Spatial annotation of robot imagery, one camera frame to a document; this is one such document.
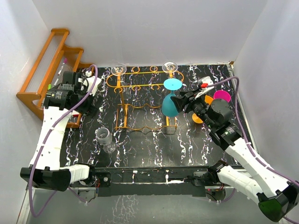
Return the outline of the orange plastic wine glass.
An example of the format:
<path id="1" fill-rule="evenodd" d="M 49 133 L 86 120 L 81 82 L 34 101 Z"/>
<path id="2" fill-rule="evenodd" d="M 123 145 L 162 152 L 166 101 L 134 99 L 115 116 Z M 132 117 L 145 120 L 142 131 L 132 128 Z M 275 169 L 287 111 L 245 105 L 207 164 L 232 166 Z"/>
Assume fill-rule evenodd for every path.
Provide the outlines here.
<path id="1" fill-rule="evenodd" d="M 214 100 L 213 97 L 211 97 L 209 95 L 205 96 L 205 103 L 207 103 L 208 105 L 210 105 L 213 100 Z M 203 120 L 200 117 L 198 117 L 195 113 L 192 115 L 192 120 L 196 124 L 202 124 L 203 123 Z"/>

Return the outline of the pink capped marker pen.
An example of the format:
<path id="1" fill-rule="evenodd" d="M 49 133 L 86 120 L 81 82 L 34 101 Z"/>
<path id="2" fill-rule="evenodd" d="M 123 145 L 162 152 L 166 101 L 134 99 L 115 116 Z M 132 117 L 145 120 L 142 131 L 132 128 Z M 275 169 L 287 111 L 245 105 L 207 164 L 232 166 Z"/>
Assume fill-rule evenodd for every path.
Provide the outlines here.
<path id="1" fill-rule="evenodd" d="M 61 75 L 61 73 L 62 73 L 62 71 L 63 71 L 63 69 L 64 69 L 64 66 L 65 66 L 66 64 L 67 64 L 67 58 L 64 59 L 62 65 L 61 65 L 61 67 L 60 67 L 60 69 L 59 69 L 59 71 L 58 71 L 58 74 L 57 74 L 58 76 Z"/>

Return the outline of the pink plastic wine glass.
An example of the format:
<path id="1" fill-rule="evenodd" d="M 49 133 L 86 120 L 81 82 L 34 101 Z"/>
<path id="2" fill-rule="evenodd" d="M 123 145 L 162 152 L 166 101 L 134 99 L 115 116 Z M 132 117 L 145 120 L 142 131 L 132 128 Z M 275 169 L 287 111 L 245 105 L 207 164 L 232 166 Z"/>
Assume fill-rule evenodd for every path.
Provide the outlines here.
<path id="1" fill-rule="evenodd" d="M 214 93 L 213 99 L 223 99 L 229 103 L 231 101 L 231 96 L 227 91 L 219 90 Z"/>

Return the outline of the blue plastic wine glass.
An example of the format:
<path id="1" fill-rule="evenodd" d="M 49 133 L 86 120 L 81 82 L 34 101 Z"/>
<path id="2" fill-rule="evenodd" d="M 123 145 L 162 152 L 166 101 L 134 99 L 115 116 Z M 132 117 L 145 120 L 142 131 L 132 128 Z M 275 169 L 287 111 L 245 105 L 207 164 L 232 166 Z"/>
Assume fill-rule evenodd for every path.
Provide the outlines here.
<path id="1" fill-rule="evenodd" d="M 172 96 L 175 95 L 175 91 L 179 90 L 182 87 L 182 82 L 179 79 L 169 78 L 164 81 L 164 88 L 169 90 L 170 93 L 167 94 L 162 103 L 162 114 L 167 117 L 175 117 L 179 114 L 173 101 L 171 100 Z"/>

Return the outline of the clear wine glass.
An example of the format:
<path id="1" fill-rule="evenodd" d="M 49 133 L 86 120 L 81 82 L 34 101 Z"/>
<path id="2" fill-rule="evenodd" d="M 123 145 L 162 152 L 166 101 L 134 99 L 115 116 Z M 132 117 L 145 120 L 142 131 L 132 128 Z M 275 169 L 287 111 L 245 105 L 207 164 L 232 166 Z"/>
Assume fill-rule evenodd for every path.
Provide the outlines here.
<path id="1" fill-rule="evenodd" d="M 162 65 L 162 70 L 168 74 L 169 78 L 174 78 L 174 73 L 178 70 L 178 65 L 173 61 L 168 61 Z"/>
<path id="2" fill-rule="evenodd" d="M 111 154 L 116 150 L 116 143 L 113 141 L 112 133 L 107 128 L 98 128 L 96 139 L 103 146 L 103 150 L 106 153 Z"/>
<path id="3" fill-rule="evenodd" d="M 125 82 L 124 79 L 124 74 L 126 73 L 126 71 L 127 71 L 127 67 L 122 63 L 116 64 L 111 68 L 112 75 L 116 76 L 120 81 L 118 85 L 122 88 L 123 96 L 129 98 L 130 96 L 129 88 L 127 87 L 127 83 Z"/>

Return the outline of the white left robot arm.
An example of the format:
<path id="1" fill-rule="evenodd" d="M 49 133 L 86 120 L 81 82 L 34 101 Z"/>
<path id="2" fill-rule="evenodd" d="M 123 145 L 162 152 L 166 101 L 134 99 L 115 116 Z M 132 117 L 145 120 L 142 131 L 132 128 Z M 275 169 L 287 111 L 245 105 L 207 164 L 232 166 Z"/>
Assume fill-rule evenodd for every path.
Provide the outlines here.
<path id="1" fill-rule="evenodd" d="M 43 125 L 29 166 L 21 168 L 20 177 L 34 188 L 66 191 L 70 184 L 81 181 L 86 186 L 96 182 L 96 174 L 88 165 L 61 167 L 60 151 L 72 112 L 91 115 L 92 105 L 101 79 L 82 73 L 64 72 L 61 83 L 46 92 L 43 102 Z"/>

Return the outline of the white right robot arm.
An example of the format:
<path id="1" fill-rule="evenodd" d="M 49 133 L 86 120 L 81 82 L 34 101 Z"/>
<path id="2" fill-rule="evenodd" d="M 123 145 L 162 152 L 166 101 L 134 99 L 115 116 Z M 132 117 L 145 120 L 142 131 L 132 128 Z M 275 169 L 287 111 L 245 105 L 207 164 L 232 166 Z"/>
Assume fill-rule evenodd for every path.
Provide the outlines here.
<path id="1" fill-rule="evenodd" d="M 299 203 L 299 185 L 271 171 L 271 166 L 250 149 L 240 129 L 231 121 L 233 111 L 227 101 L 205 102 L 202 95 L 183 92 L 172 96 L 176 109 L 195 113 L 210 128 L 212 141 L 234 157 L 250 176 L 239 173 L 223 161 L 208 168 L 208 179 L 213 185 L 221 183 L 234 187 L 254 201 L 260 211 L 271 221 L 279 222 Z"/>

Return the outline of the small red white box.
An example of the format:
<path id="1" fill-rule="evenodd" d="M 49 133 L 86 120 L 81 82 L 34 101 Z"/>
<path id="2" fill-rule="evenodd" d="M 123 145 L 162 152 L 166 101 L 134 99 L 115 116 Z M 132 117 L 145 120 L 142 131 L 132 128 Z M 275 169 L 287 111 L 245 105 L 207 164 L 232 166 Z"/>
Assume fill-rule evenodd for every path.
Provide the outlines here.
<path id="1" fill-rule="evenodd" d="M 72 116 L 72 117 L 78 117 L 78 116 L 79 116 L 79 112 L 77 112 L 77 111 L 72 111 L 72 112 L 71 112 L 71 116 Z"/>

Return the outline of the orange wooden tiered shelf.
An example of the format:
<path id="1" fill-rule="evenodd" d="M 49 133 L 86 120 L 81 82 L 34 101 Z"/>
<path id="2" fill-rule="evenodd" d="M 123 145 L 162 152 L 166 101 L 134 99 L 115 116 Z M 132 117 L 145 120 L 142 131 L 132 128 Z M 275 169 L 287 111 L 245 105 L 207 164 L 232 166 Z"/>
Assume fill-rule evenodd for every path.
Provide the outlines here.
<path id="1" fill-rule="evenodd" d="M 63 71 L 79 71 L 88 68 L 91 64 L 81 61 L 84 49 L 70 47 L 65 42 L 70 31 L 67 28 L 53 28 L 41 52 L 34 62 L 21 89 L 16 94 L 17 98 L 43 120 L 43 100 L 49 84 L 54 85 L 56 80 L 61 80 L 58 71 L 67 58 Z"/>

